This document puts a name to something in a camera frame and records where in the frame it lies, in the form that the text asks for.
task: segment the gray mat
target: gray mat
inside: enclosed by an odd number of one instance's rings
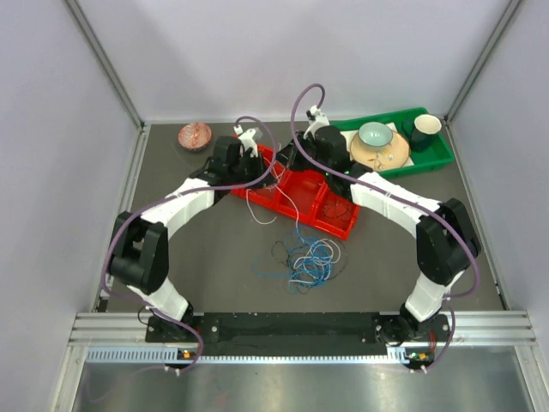
[[[288,123],[269,125],[280,142],[289,141]],[[211,126],[214,136],[232,134],[230,124]],[[174,191],[211,154],[211,146],[199,154],[183,150],[177,141],[181,127],[180,124],[152,127],[134,209]],[[262,142],[270,145],[266,136]],[[456,164],[393,182],[424,197],[438,200],[456,197],[469,207]],[[257,205],[254,210],[262,221],[277,215]],[[414,239],[393,222],[368,209],[360,210],[357,223],[344,242],[348,255],[345,269],[323,287],[304,295],[293,295],[288,291],[286,279],[255,275],[252,271],[254,261],[263,272],[285,271],[271,256],[271,248],[276,240],[283,240],[294,229],[294,224],[293,220],[279,216],[271,225],[259,225],[252,220],[245,200],[226,196],[172,237],[170,278],[198,312],[396,311],[412,292],[419,275]],[[324,232],[312,228],[306,233],[326,237]],[[482,274],[480,288],[470,297],[454,300],[452,306],[456,310],[502,308],[484,253],[478,262]],[[453,292],[470,288],[472,282],[473,273],[468,270]],[[115,284],[115,290],[126,292],[120,284]],[[108,306],[109,312],[137,309],[136,303],[116,298]]]

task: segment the white wall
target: white wall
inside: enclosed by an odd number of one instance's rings
[[[46,410],[136,138],[61,0],[0,2],[0,403]]]
[[[549,2],[528,0],[455,122],[506,297],[549,361]]]
[[[311,82],[332,118],[446,113],[508,2],[79,1],[149,121],[285,119]]]

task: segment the green tray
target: green tray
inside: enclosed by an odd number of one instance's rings
[[[399,112],[368,116],[367,118],[352,118],[341,122],[331,122],[331,124],[336,126],[341,131],[348,131],[358,130],[362,124],[368,122],[379,122],[384,124],[393,122],[399,133],[402,134],[403,121],[414,120],[420,114],[427,113],[428,111],[424,107],[417,107],[415,109],[401,110]],[[454,153],[448,143],[444,140],[442,133],[437,133],[429,148],[421,153],[411,152],[410,157],[412,158],[413,166],[388,170],[386,172],[380,172],[379,174],[385,178],[397,178],[399,176],[407,176],[409,174],[437,170],[454,161]]]

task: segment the black mounting plate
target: black mounting plate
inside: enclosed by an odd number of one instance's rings
[[[376,326],[397,314],[379,312],[327,313],[204,313],[190,325],[211,356],[351,356],[387,354]],[[448,319],[438,314],[431,324],[438,342],[448,338]],[[196,342],[196,338],[158,317],[148,320],[146,342]],[[428,344],[429,336],[415,342]]]

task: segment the teal bowl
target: teal bowl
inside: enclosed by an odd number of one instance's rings
[[[393,131],[383,123],[364,123],[360,126],[359,138],[368,150],[379,151],[391,143]]]

